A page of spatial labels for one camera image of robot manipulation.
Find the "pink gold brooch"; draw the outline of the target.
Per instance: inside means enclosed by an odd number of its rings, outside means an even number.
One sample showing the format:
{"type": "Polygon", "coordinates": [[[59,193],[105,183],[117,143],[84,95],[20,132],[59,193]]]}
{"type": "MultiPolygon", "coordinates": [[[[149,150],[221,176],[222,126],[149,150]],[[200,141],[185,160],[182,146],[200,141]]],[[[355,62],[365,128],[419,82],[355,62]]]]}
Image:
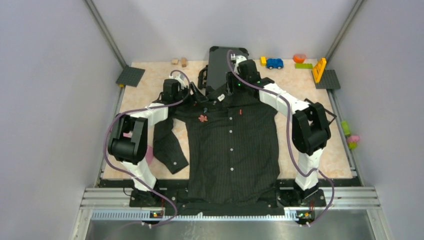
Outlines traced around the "pink gold brooch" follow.
{"type": "Polygon", "coordinates": [[[208,116],[207,116],[207,115],[203,115],[203,114],[201,114],[201,115],[198,117],[198,120],[199,120],[201,123],[207,122],[207,121],[208,121],[208,116]]]}

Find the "black pinstriped button shirt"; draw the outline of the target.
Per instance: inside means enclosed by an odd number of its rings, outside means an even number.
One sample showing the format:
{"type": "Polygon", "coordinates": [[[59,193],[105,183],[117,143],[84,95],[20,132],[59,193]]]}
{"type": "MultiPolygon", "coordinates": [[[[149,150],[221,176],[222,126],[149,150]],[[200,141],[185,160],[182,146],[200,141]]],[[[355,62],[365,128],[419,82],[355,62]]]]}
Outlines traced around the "black pinstriped button shirt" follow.
{"type": "Polygon", "coordinates": [[[189,197],[252,204],[280,174],[276,115],[248,92],[182,103],[154,126],[153,154],[172,174],[189,167],[189,197]]]}

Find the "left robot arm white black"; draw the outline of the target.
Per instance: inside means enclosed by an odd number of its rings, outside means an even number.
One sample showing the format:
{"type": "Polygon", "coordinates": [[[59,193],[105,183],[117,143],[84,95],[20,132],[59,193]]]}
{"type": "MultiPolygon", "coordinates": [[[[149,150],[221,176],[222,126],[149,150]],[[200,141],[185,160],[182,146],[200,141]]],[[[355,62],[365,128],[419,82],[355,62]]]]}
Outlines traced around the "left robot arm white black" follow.
{"type": "Polygon", "coordinates": [[[208,98],[189,81],[181,70],[173,70],[164,80],[159,97],[150,105],[119,113],[110,125],[104,156],[113,156],[123,165],[120,170],[134,183],[131,197],[149,207],[160,202],[157,178],[152,174],[146,158],[148,130],[166,120],[171,109],[185,103],[205,103],[208,98]]]}

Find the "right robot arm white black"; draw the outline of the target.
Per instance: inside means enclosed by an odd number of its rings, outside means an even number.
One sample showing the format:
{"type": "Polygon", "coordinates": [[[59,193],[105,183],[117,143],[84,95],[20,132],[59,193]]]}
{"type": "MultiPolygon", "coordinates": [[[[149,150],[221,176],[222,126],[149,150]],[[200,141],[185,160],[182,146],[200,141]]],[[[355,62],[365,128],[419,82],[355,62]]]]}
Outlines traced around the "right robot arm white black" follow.
{"type": "Polygon", "coordinates": [[[229,67],[226,86],[230,95],[246,91],[286,117],[287,148],[297,170],[293,200],[299,206],[307,206],[319,189],[319,163],[331,138],[326,109],[319,102],[300,100],[274,80],[261,77],[252,59],[228,50],[226,61],[229,67]]]}

